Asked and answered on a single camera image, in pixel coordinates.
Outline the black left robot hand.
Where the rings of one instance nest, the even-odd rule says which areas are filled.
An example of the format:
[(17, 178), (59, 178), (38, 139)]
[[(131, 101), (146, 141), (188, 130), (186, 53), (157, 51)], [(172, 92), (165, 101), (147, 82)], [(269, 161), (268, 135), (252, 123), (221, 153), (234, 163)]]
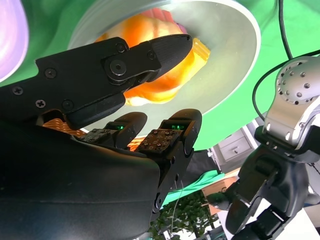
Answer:
[(289, 155), (260, 145), (243, 163), (238, 180), (206, 199), (228, 212), (225, 226), (234, 240), (274, 240), (305, 204), (320, 202), (309, 192), (306, 169), (319, 158), (319, 147)]

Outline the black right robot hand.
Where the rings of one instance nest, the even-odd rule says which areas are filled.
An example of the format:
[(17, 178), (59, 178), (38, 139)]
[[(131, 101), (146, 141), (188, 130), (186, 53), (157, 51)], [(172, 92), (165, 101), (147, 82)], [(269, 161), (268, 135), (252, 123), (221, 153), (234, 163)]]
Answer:
[(0, 237), (3, 240), (133, 240), (146, 233), (194, 154), (202, 124), (182, 109), (137, 147), (146, 124), (127, 113), (77, 137), (72, 130), (125, 104), (125, 92), (150, 83), (190, 53), (174, 34), (129, 47), (120, 37), (40, 58), (37, 75), (0, 89)]

